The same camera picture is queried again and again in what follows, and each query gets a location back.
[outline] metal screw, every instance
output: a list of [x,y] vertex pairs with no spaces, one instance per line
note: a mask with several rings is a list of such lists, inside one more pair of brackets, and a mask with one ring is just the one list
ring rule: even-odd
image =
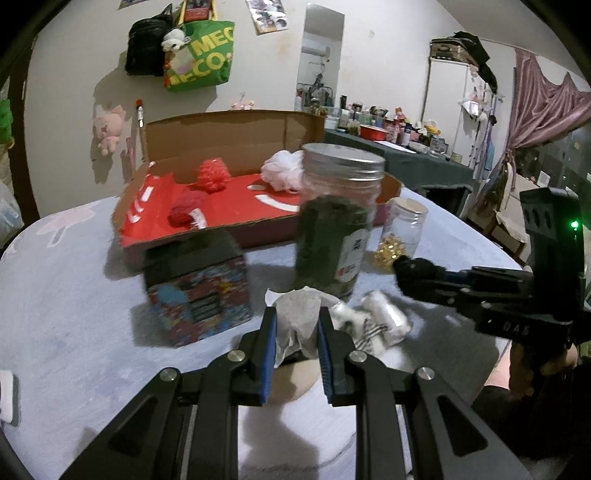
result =
[[419,378],[422,378],[423,380],[433,380],[433,378],[435,378],[435,372],[432,368],[429,367],[419,368],[417,371],[417,375],[419,376]]
[[349,354],[349,358],[353,362],[357,362],[357,363],[361,364],[368,359],[368,355],[367,355],[367,353],[362,352],[361,350],[354,350],[353,352],[351,352]]
[[174,368],[165,368],[160,371],[160,380],[172,382],[175,378],[177,378],[177,371]]
[[231,350],[228,352],[228,360],[231,362],[242,362],[246,358],[246,354],[242,350]]

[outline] photo poster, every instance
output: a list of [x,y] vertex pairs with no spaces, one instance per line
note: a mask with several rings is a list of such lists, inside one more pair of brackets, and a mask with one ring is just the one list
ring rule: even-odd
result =
[[259,34],[287,30],[287,15],[281,0],[246,0]]
[[145,2],[147,0],[121,0],[119,4],[119,10],[125,7],[130,7],[131,5],[140,4],[141,2]]

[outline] desk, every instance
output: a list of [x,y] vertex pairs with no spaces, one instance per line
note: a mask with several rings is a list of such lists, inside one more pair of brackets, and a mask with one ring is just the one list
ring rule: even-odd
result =
[[386,171],[405,187],[459,215],[472,191],[473,171],[464,165],[422,153],[406,153],[371,140],[335,130],[324,131],[324,142],[358,148],[386,159]]
[[[418,194],[428,209],[417,255],[454,270],[518,268],[500,248]],[[167,346],[151,316],[142,275],[128,271],[113,232],[109,198],[43,218],[21,232],[0,261],[0,368],[20,379],[18,427],[4,433],[36,480],[57,480],[121,408],[162,368],[203,368],[260,325],[267,288],[293,280],[294,244],[246,253],[255,317],[182,348]],[[371,234],[376,248],[381,229]],[[413,331],[381,357],[406,371],[429,365],[471,402],[506,341],[474,332],[448,307],[404,297],[392,274],[362,265],[350,304],[380,288]],[[332,408],[322,381],[281,407],[239,409],[241,479],[353,480],[355,408]]]

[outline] paintbrush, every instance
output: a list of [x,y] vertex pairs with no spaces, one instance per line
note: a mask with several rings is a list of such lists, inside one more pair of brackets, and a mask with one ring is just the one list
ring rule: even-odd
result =
[[148,160],[148,142],[146,140],[146,132],[144,128],[144,102],[143,100],[135,101],[135,108],[138,111],[138,127],[139,127],[139,141],[142,145],[142,161]]

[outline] glass jar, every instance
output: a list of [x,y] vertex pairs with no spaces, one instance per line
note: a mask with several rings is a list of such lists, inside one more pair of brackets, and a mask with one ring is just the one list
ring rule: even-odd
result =
[[374,221],[384,159],[340,145],[307,144],[303,150],[295,288],[346,297]]
[[397,197],[386,203],[386,212],[375,262],[385,271],[392,272],[392,263],[398,257],[412,258],[417,251],[428,210],[415,200]]

